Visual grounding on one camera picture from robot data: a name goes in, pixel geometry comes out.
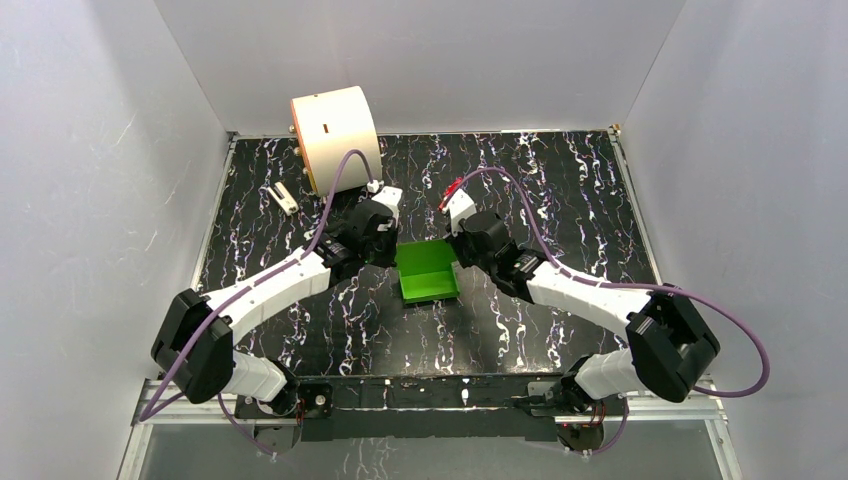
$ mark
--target cylindrical container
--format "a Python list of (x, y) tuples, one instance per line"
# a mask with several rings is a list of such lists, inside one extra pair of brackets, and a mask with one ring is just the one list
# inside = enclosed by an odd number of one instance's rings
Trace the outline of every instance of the cylindrical container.
[[(330, 193), (342, 157), (354, 148), (365, 154), (374, 178), (383, 178), (377, 132), (361, 88), (294, 98), (291, 108), (300, 152), (315, 193), (322, 197)], [(368, 175), (362, 161), (351, 158), (339, 179), (337, 191), (366, 183)]]

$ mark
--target glass panel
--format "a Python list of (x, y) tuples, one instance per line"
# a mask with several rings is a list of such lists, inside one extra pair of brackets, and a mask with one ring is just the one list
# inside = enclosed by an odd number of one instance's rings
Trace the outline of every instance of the glass panel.
[(298, 443), (271, 463), (229, 425), (157, 425), (141, 478), (706, 480), (721, 474), (703, 421), (634, 421), (618, 445), (588, 462), (564, 455), (557, 444), (518, 438), (375, 438)]

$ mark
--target metal frame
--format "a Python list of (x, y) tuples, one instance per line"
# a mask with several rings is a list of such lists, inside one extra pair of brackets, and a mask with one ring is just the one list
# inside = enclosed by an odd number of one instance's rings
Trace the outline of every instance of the metal frame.
[[(473, 132), (469, 132), (467, 130), (460, 131), (456, 130), (453, 132), (377, 132), (377, 136), (381, 135), (399, 135), (399, 136), (411, 136), (411, 135), (455, 135), (455, 134), (497, 134), (497, 133), (526, 133), (526, 132), (566, 132), (566, 131), (599, 131), (603, 130), (602, 128), (572, 128), (569, 130), (562, 130), (561, 128), (519, 128), (519, 129), (506, 129), (506, 130), (475, 130)], [(262, 140), (265, 138), (296, 138), (297, 135), (291, 132), (281, 133), (279, 135), (242, 135), (239, 132), (230, 132), (231, 139), (233, 142), (237, 140)]]
[[(561, 130), (545, 129), (544, 131), (549, 132)], [(613, 150), (615, 152), (615, 161), (619, 167), (619, 171), (621, 172), (622, 181), (625, 185), (631, 207), (633, 208), (633, 213), (636, 218), (639, 232), (642, 235), (642, 240), (644, 242), (645, 250), (647, 252), (651, 264), (651, 269), (653, 270), (657, 282), (661, 283), (660, 272), (657, 267), (657, 262), (654, 257), (653, 249), (651, 248), (651, 243), (648, 239), (646, 224), (639, 208), (639, 204), (636, 200), (636, 194), (633, 189), (633, 181), (630, 175), (630, 170), (628, 168), (627, 160), (624, 156), (624, 151), (622, 149), (621, 130), (618, 125), (612, 125), (607, 128), (607, 133), (609, 134), (610, 141), (612, 142)], [(220, 206), (220, 202), (223, 196), (223, 190), (226, 186), (226, 181), (228, 178), (228, 172), (232, 164), (232, 157), (233, 152), (235, 151), (236, 142), (242, 139), (284, 137), (290, 137), (290, 135), (281, 135), (279, 137), (272, 137), (268, 135), (233, 135), (230, 141), (230, 146), (228, 148), (227, 157), (224, 162), (224, 170), (221, 178), (221, 183), (218, 186), (215, 211), (217, 211), (218, 207)], [(211, 240), (214, 228), (215, 226), (213, 221), (212, 224), (209, 226), (208, 231), (204, 235), (200, 251), (198, 252), (198, 258), (195, 265), (194, 274), (192, 275), (191, 285), (193, 287), (196, 287), (200, 280), (200, 273), (203, 267), (203, 259), (205, 256), (206, 247), (208, 246), (209, 241)], [(158, 415), (143, 424), (137, 423), (138, 414), (144, 408), (147, 401), (151, 398), (153, 392), (159, 386), (159, 384), (159, 381), (152, 380), (147, 380), (144, 384), (142, 394), (136, 406), (136, 412), (133, 418), (133, 428), (130, 433), (129, 441), (127, 443), (127, 449), (124, 454), (123, 462), (121, 463), (121, 469), (118, 473), (119, 480), (134, 480), (139, 478), (142, 467), (144, 465), (144, 460), (150, 442), (151, 434), (153, 432), (153, 428), (155, 428), (156, 425), (209, 425), (229, 423), (227, 418), (220, 411), (217, 402), (207, 402), (200, 405), (193, 405), (189, 403), (186, 399), (180, 399), (175, 401), (167, 409), (163, 410), (161, 413), (159, 413)], [(706, 386), (707, 388), (714, 389), (712, 381), (709, 379), (709, 377), (705, 377), (703, 381), (700, 382), (700, 384), (702, 386)], [(178, 388), (172, 385), (165, 390), (163, 398), (170, 398), (172, 395), (175, 395), (178, 392)], [(628, 417), (628, 421), (703, 421), (706, 425), (707, 432), (709, 434), (713, 447), (713, 454), (715, 455), (716, 462), (719, 466), (719, 470), (721, 471), (722, 478), (732, 480), (739, 480), (742, 478), (742, 472), (739, 467), (739, 463), (736, 458), (736, 453), (733, 449), (733, 445), (730, 440), (729, 432), (727, 430), (727, 417), (724, 412), (724, 406), (722, 405), (720, 399), (709, 395), (693, 393), (690, 398), (687, 399), (685, 402), (676, 404), (662, 400), (650, 393), (633, 392), (627, 395), (627, 401), (630, 406), (630, 415)], [(236, 406), (236, 396), (224, 395), (224, 403), (230, 409), (230, 411), (233, 411)], [(586, 421), (584, 417), (579, 416), (558, 416), (555, 417), (555, 420), (559, 423), (574, 423)], [(609, 416), (607, 417), (607, 420), (616, 422), (620, 421), (621, 417)], [(293, 427), (296, 425), (296, 422), (293, 419), (276, 418), (257, 419), (242, 422), (246, 425), (251, 426), (267, 425)]]

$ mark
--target white cylinder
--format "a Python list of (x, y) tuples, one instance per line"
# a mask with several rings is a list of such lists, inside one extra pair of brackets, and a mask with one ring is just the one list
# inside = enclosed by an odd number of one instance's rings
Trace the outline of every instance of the white cylinder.
[(256, 358), (233, 352), (233, 376), (224, 393), (234, 393), (270, 402), (286, 386), (286, 376), (267, 358)]
[[(374, 178), (383, 178), (377, 132), (361, 88), (294, 98), (291, 108), (303, 162), (315, 193), (322, 197), (330, 193), (342, 157), (354, 148), (365, 154)], [(366, 183), (368, 175), (362, 161), (351, 158), (336, 190), (361, 187)]]

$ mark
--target cable connector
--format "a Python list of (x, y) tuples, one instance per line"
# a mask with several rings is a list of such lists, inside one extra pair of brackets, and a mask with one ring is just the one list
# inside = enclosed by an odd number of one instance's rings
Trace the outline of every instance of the cable connector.
[(444, 194), (444, 196), (442, 196), (442, 202), (439, 204), (439, 211), (440, 211), (440, 212), (442, 212), (442, 213), (446, 213), (446, 211), (445, 211), (445, 207), (447, 207), (447, 206), (448, 206), (448, 197), (449, 197), (449, 196), (450, 196), (450, 194), (451, 194), (451, 193), (453, 193), (453, 192), (454, 192), (457, 188), (459, 188), (459, 186), (460, 186), (460, 185), (462, 185), (462, 177), (459, 177), (459, 178), (457, 178), (456, 180), (454, 180), (454, 182), (453, 182), (453, 183), (451, 183), (451, 184), (450, 184), (450, 186), (448, 186), (448, 189), (447, 189), (447, 190), (445, 190), (445, 194)]
[(383, 188), (382, 180), (371, 180), (365, 184), (365, 189), (368, 190), (368, 193), (377, 193), (381, 188)]

